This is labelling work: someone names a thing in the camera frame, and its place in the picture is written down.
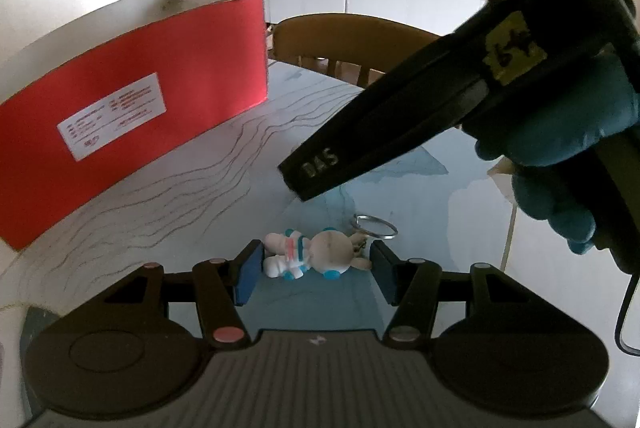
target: key ring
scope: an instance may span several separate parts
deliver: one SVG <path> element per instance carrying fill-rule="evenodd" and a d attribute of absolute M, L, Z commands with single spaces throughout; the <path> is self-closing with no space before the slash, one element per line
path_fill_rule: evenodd
<path fill-rule="evenodd" d="M 375 231 L 369 231 L 366 230 L 365 228 L 363 228 L 360 225 L 360 221 L 371 221 L 373 223 L 378 223 L 378 224 L 383 224 L 385 225 L 387 228 L 391 229 L 391 231 L 393 231 L 393 233 L 391 235 L 382 235 L 380 233 L 376 233 Z M 360 233 L 364 233 L 365 235 L 368 235 L 370 237 L 375 237 L 376 239 L 392 239 L 395 236 L 398 235 L 398 228 L 396 228 L 393 224 L 387 222 L 387 221 L 383 221 L 382 219 L 378 218 L 378 217 L 374 217 L 373 215 L 357 215 L 354 214 L 353 218 L 351 219 L 351 226 L 353 226 L 355 228 L 356 231 L 359 231 Z"/>

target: sticker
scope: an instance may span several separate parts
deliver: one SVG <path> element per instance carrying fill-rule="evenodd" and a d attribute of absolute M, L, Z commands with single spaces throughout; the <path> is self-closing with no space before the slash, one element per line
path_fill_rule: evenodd
<path fill-rule="evenodd" d="M 501 85 L 508 85 L 518 76 L 546 59 L 546 52 L 533 41 L 522 12 L 513 12 L 493 28 L 484 41 L 486 63 Z"/>
<path fill-rule="evenodd" d="M 59 123 L 58 130 L 80 161 L 165 111 L 158 74 L 153 73 L 78 111 Z"/>

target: white label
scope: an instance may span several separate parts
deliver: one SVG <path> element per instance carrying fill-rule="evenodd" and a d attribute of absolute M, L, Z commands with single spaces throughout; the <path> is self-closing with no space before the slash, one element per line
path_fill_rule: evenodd
<path fill-rule="evenodd" d="M 80 161 L 165 111 L 158 74 L 153 73 L 78 111 L 59 123 L 58 130 Z"/>

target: astronaut bunny figurine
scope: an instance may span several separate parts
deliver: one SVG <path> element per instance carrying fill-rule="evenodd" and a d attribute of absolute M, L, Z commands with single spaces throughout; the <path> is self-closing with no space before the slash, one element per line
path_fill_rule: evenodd
<path fill-rule="evenodd" d="M 264 259 L 262 268 L 267 277 L 295 280 L 312 267 L 325 278 L 335 280 L 350 267 L 371 269 L 371 262 L 360 257 L 366 238 L 362 233 L 347 237 L 335 228 L 325 228 L 312 239 L 291 229 L 284 235 L 269 233 L 264 246 L 274 255 Z"/>

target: black circular pad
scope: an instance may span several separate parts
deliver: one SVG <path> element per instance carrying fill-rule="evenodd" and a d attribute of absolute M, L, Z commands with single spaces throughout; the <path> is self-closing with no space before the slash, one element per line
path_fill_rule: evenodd
<path fill-rule="evenodd" d="M 48 408 L 80 418 L 129 416 L 170 400 L 191 382 L 200 350 L 183 327 L 149 317 L 100 323 L 93 332 L 54 325 L 31 343 L 26 376 Z"/>
<path fill-rule="evenodd" d="M 471 316 L 434 341 L 431 362 L 447 387 L 480 408 L 526 417 L 584 408 L 609 357 L 597 336 L 572 323 L 554 332 L 522 311 Z"/>

